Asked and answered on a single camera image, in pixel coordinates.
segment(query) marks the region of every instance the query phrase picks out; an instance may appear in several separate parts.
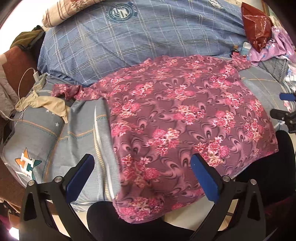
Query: pink floral fabric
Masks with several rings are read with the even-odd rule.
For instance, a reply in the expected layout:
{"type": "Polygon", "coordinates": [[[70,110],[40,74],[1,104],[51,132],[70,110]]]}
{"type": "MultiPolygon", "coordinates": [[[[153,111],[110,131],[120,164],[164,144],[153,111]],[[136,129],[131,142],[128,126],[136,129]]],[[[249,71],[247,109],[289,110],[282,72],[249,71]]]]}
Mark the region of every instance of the pink floral fabric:
{"type": "Polygon", "coordinates": [[[277,151],[268,115],[235,69],[249,65],[239,59],[163,56],[75,94],[70,93],[75,87],[55,87],[54,96],[107,100],[121,179],[113,204],[122,219],[148,222],[201,198],[190,168],[194,153],[221,175],[234,177],[277,151]]]}
{"type": "Polygon", "coordinates": [[[252,47],[247,59],[257,66],[259,61],[265,61],[278,56],[296,63],[294,45],[286,30],[282,27],[271,27],[271,39],[267,41],[266,47],[260,53],[252,47]]]}

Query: metal screw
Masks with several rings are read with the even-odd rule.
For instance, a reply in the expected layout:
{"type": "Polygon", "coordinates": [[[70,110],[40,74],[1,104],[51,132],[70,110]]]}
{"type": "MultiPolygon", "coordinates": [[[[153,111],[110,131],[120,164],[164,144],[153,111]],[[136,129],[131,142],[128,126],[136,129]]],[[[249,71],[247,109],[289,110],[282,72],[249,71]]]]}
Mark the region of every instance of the metal screw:
{"type": "Polygon", "coordinates": [[[34,181],[34,180],[31,180],[31,181],[28,182],[28,185],[29,185],[29,186],[33,186],[34,183],[35,183],[35,181],[34,181]]]}
{"type": "Polygon", "coordinates": [[[56,183],[59,183],[59,182],[61,182],[62,181],[62,177],[61,176],[57,176],[57,177],[55,177],[55,179],[54,179],[54,181],[56,182],[56,183]]]}
{"type": "Polygon", "coordinates": [[[229,182],[230,181],[229,176],[223,176],[222,179],[223,179],[224,182],[229,182]]]}
{"type": "Polygon", "coordinates": [[[257,184],[257,181],[255,179],[251,179],[250,180],[250,183],[253,184],[253,185],[256,185],[257,184]]]}

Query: gray fabric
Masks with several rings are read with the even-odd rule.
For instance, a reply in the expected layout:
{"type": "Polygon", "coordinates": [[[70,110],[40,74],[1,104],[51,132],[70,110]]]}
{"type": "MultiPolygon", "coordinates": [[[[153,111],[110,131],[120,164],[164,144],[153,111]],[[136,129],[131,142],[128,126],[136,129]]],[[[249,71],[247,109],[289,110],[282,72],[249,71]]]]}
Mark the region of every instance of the gray fabric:
{"type": "MultiPolygon", "coordinates": [[[[46,84],[38,95],[49,96],[53,84],[65,83],[62,79],[47,76],[46,84]]],[[[82,206],[112,201],[119,192],[118,166],[104,100],[66,101],[66,105],[71,107],[68,124],[43,107],[27,107],[23,120],[16,124],[14,135],[3,149],[2,160],[10,171],[13,169],[18,181],[26,186],[31,178],[22,173],[15,161],[21,157],[25,148],[30,160],[41,161],[33,168],[38,183],[50,182],[58,175],[64,176],[84,154],[93,155],[95,168],[77,201],[73,203],[77,209],[85,210],[82,206]]]]}
{"type": "Polygon", "coordinates": [[[260,61],[258,66],[263,70],[267,71],[275,78],[278,82],[282,83],[285,76],[287,75],[287,71],[289,69],[288,60],[286,59],[278,59],[278,58],[270,58],[265,61],[260,61]]]}
{"type": "MultiPolygon", "coordinates": [[[[279,98],[280,93],[289,93],[289,89],[276,81],[267,71],[257,66],[251,66],[239,72],[245,86],[261,102],[267,114],[271,109],[285,110],[284,101],[279,98]]],[[[288,101],[292,111],[295,111],[295,103],[288,101]]],[[[281,120],[270,118],[275,131],[284,130],[288,132],[288,127],[281,120]]]]}

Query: olive green cloth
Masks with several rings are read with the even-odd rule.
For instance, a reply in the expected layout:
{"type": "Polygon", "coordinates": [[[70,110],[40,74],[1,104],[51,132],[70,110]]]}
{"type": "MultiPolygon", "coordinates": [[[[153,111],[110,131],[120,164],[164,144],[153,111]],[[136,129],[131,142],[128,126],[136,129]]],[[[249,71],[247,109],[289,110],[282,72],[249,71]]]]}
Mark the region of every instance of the olive green cloth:
{"type": "Polygon", "coordinates": [[[12,42],[10,48],[18,46],[20,49],[30,49],[40,38],[45,35],[44,30],[37,25],[30,32],[21,32],[12,42]]]}

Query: blue clip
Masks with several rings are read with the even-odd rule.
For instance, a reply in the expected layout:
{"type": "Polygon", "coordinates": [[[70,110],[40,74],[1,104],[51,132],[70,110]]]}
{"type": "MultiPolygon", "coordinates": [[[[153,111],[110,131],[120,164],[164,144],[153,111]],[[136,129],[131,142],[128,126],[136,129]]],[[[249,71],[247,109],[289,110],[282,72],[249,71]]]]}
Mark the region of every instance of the blue clip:
{"type": "Polygon", "coordinates": [[[201,163],[201,160],[197,155],[193,155],[190,160],[191,169],[194,172],[196,178],[198,179],[202,189],[205,192],[209,201],[217,203],[219,200],[219,187],[215,180],[208,172],[206,167],[201,163]]]}
{"type": "Polygon", "coordinates": [[[69,175],[71,179],[66,186],[66,202],[71,203],[77,200],[86,181],[94,169],[94,157],[90,154],[85,154],[77,166],[72,167],[64,178],[69,175]]]}
{"type": "Polygon", "coordinates": [[[280,93],[279,98],[281,100],[289,100],[289,101],[295,101],[296,96],[294,94],[286,94],[286,93],[280,93]]]}

